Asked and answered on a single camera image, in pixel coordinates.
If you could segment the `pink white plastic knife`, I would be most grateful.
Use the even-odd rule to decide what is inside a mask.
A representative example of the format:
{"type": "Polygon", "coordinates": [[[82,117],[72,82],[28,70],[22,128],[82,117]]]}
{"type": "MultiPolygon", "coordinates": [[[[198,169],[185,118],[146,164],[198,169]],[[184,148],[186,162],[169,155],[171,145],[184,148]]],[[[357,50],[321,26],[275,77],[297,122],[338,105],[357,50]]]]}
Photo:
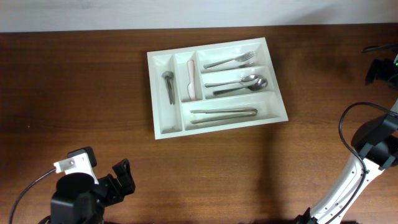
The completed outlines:
{"type": "Polygon", "coordinates": [[[189,83],[187,85],[188,95],[192,101],[196,100],[195,93],[195,64],[193,60],[187,62],[189,83]]]}

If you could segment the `large steel spoon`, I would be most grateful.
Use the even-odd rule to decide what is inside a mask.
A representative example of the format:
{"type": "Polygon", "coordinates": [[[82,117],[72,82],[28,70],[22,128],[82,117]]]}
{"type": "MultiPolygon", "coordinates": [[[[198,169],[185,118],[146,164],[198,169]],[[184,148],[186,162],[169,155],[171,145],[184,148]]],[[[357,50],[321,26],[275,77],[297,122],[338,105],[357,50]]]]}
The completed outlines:
{"type": "Polygon", "coordinates": [[[239,87],[239,88],[231,88],[231,89],[227,89],[227,90],[218,90],[218,91],[214,91],[213,94],[214,95],[222,95],[225,93],[229,93],[229,92],[233,92],[233,91],[238,91],[238,90],[251,90],[251,91],[258,91],[261,90],[263,88],[265,88],[268,85],[268,81],[265,78],[260,78],[258,79],[258,81],[252,85],[249,86],[244,86],[244,87],[239,87]]]}
{"type": "Polygon", "coordinates": [[[217,86],[230,85],[230,84],[240,84],[242,86],[248,86],[248,85],[251,85],[251,84],[254,84],[255,82],[257,82],[258,79],[259,79],[258,75],[248,75],[248,76],[243,77],[240,80],[224,82],[224,83],[206,83],[206,84],[204,84],[204,86],[206,88],[213,88],[213,87],[217,87],[217,86]]]}

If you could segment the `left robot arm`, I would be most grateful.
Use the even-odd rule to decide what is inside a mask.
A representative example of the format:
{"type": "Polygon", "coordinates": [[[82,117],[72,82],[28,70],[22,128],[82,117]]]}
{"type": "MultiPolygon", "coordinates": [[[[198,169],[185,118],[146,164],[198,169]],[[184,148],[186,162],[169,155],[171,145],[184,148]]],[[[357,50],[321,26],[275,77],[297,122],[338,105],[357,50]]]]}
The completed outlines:
{"type": "Polygon", "coordinates": [[[105,208],[133,194],[136,186],[127,159],[113,166],[111,174],[99,179],[84,173],[74,173],[58,180],[50,202],[50,215],[40,224],[99,224],[104,223],[105,208]]]}

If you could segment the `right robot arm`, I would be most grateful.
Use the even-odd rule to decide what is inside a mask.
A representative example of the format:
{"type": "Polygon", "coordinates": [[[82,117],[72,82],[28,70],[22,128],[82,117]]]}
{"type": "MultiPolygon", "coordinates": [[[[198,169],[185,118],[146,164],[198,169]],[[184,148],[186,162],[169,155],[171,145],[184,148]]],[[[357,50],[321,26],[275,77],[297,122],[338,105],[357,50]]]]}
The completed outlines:
{"type": "Polygon", "coordinates": [[[391,109],[369,102],[354,103],[341,115],[338,131],[351,155],[331,190],[313,207],[307,208],[294,223],[341,223],[345,213],[361,192],[386,169],[397,165],[397,105],[391,109]],[[355,106],[370,106],[384,114],[364,123],[348,144],[343,121],[355,106]]]}

